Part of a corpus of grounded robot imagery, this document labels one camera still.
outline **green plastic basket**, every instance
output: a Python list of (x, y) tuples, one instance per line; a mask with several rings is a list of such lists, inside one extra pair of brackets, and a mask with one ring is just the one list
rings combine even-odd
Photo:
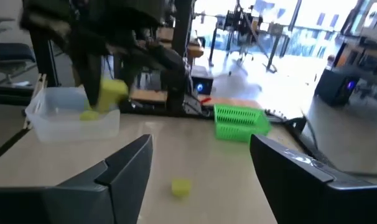
[(216, 138), (249, 142), (252, 134), (267, 135), (271, 125), (263, 110), (214, 105)]

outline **gray floor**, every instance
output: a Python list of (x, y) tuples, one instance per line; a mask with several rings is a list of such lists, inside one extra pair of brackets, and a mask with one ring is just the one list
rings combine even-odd
[[(249, 59), (237, 64), (236, 54), (225, 58), (224, 52), (215, 52), (215, 66), (210, 68), (207, 53), (196, 64), (215, 77), (212, 95), (257, 100), (288, 117), (303, 111), (315, 129), (320, 150), (339, 169), (377, 173), (377, 101), (360, 100), (353, 95), (350, 106), (336, 109), (313, 99), (314, 78), (322, 71), (322, 61), (304, 58), (296, 62), (295, 58), (295, 63), (290, 62), (294, 59), (287, 59), (284, 64), (284, 59), (277, 59), (279, 71), (271, 74), (265, 72), (262, 63), (266, 59), (260, 55), (255, 55), (253, 62)], [(61, 55), (55, 61), (62, 85), (73, 86), (69, 59)], [(14, 80), (34, 82), (36, 74), (37, 70), (32, 69)], [(21, 129), (24, 122), (21, 109), (0, 105), (0, 146)]]

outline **wooden board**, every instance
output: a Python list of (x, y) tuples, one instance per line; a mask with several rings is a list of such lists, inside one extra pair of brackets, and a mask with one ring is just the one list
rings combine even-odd
[[(134, 100), (149, 100), (149, 101), (159, 101), (163, 102), (167, 98), (167, 93), (164, 91), (152, 91), (152, 90), (134, 90), (131, 94), (131, 98)], [(200, 95), (199, 100), (204, 100), (205, 98), (211, 98), (210, 101), (204, 103), (204, 105), (214, 105), (214, 104), (227, 104), (233, 106), (248, 106), (252, 108), (262, 108), (261, 105), (253, 100), (241, 100), (234, 98), (224, 98), (224, 97), (212, 97), (207, 95)]]
[[(172, 48), (172, 43), (162, 43), (166, 48)], [(187, 53), (189, 57), (199, 58), (203, 55), (204, 48), (201, 46), (189, 45), (187, 46)]]

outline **clear plastic container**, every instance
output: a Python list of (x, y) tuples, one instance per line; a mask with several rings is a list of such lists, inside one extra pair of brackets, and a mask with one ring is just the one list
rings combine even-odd
[(26, 115), (42, 142), (104, 139), (118, 135), (120, 112), (116, 107), (101, 114), (99, 120), (80, 121), (87, 102), (82, 88), (44, 88), (26, 108)]

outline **yellow foam block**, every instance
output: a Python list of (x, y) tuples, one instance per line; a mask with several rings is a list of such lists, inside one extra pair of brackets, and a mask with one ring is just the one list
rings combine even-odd
[(176, 197), (188, 196), (191, 192), (191, 180), (174, 179), (172, 180), (172, 194)]
[(99, 119), (99, 112), (97, 111), (84, 111), (80, 116), (81, 121), (95, 121)]
[(110, 105), (118, 103), (121, 98), (128, 95), (129, 89), (124, 81), (103, 79), (100, 86), (97, 110), (106, 112), (109, 110)]

